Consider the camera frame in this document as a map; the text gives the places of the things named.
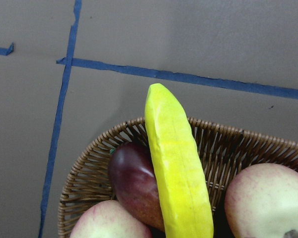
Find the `pale apple under bananas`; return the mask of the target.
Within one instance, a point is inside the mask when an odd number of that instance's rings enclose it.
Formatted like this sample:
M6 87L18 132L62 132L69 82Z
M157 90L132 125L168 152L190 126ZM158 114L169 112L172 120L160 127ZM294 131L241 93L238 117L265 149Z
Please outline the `pale apple under bananas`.
M118 201L102 201L85 211L70 237L72 238L150 238L145 224L134 218Z

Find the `yellow banana remaining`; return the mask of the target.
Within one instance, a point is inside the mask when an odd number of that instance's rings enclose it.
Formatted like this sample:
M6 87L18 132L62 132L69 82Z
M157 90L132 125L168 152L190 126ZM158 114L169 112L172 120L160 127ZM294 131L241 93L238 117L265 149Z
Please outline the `yellow banana remaining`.
M211 238L212 209L203 167L187 115L162 84L152 84L145 126L168 238Z

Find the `brown wicker fruit basket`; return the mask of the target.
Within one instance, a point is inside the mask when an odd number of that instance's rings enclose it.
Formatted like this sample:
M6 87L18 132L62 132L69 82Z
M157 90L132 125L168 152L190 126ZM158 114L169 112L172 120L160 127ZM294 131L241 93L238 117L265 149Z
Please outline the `brown wicker fruit basket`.
M188 119L209 190L214 236L230 238L224 197L232 179L244 168L275 163L298 172L298 143L196 118ZM148 144L144 118L122 122L102 133L82 152L69 172L58 207L58 235L67 238L79 217L91 206L115 199L107 168L110 153L120 144Z

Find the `dark red apple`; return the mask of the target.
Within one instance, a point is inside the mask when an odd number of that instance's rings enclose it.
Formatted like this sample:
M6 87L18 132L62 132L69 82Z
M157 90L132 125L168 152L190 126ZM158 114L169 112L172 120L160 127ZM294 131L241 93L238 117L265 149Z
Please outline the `dark red apple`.
M109 160L108 177L118 201L132 216L164 231L157 182L148 147L137 142L118 146Z

